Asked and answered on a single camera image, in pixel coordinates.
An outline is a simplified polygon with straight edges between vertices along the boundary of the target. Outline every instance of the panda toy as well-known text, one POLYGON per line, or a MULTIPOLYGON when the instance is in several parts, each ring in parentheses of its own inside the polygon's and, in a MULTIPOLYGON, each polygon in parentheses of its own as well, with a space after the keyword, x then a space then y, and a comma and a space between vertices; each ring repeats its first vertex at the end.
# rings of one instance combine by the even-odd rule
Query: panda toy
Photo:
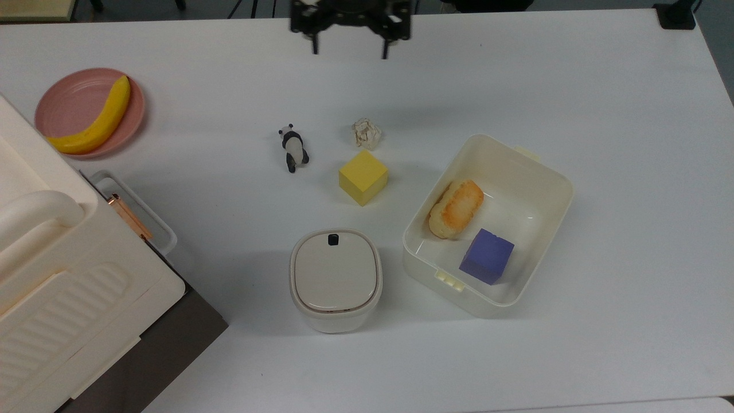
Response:
POLYGON ((277 133, 280 134, 280 138, 283 140, 283 149, 287 152, 288 172, 295 173, 296 165, 308 163, 308 154, 303 148, 303 139, 301 139, 301 135, 294 132, 292 123, 289 123, 277 133))

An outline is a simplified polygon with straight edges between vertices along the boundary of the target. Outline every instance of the plastic container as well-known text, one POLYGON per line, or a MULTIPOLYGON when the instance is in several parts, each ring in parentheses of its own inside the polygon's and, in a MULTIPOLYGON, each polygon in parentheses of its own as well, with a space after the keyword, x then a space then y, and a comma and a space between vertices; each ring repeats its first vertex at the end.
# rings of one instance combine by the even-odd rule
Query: plastic container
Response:
POLYGON ((127 203, 130 210, 153 235, 153 238, 150 239, 150 244, 159 253, 168 255, 176 246, 178 238, 171 227, 140 199, 122 179, 108 170, 100 170, 89 177, 89 182, 97 188, 105 199, 109 199, 113 193, 116 193, 127 203))
POLYGON ((0 411, 79 396, 186 286, 0 96, 0 411))
POLYGON ((520 299, 572 198, 573 186, 565 176, 487 135, 474 135, 405 230, 403 266, 414 279, 466 312, 490 318, 520 299), (458 239, 442 240, 429 230, 428 214, 456 179, 474 180, 484 192, 484 203, 458 239), (494 285, 459 269, 482 228, 515 244, 494 285))
POLYGON ((377 247, 354 229, 303 237, 291 254, 291 297, 309 326, 322 333, 359 328, 382 294, 377 247))

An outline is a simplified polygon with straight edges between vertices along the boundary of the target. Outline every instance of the purple block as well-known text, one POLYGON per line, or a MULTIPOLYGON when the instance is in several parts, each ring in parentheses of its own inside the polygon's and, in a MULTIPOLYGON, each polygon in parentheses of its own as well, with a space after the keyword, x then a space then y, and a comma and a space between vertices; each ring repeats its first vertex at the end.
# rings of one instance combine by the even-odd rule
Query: purple block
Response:
POLYGON ((513 243, 480 229, 466 251, 459 269, 489 285, 502 277, 509 255, 515 247, 513 243))

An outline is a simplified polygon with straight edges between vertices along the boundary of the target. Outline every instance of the bread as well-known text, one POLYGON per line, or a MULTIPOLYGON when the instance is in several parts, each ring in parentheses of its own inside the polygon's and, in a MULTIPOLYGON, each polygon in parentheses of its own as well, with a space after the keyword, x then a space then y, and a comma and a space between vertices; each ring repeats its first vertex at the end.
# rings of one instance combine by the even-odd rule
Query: bread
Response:
POLYGON ((431 208, 428 227, 439 238, 455 238, 464 231, 484 202, 484 193, 471 179, 454 181, 431 208))

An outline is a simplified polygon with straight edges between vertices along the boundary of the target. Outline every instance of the pink plate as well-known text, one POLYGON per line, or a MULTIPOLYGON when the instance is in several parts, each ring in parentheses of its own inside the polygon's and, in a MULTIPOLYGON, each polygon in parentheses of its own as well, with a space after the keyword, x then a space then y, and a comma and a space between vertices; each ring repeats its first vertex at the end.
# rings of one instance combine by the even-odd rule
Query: pink plate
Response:
MULTIPOLYGON (((121 71, 96 68, 78 71, 59 80, 43 94, 36 107, 36 129, 44 136, 59 137, 85 130, 102 112, 112 84, 125 75, 121 71)), ((134 136, 145 112, 140 86, 130 79, 130 101, 123 119, 112 136, 94 151, 68 155, 88 159, 108 154, 134 136)))

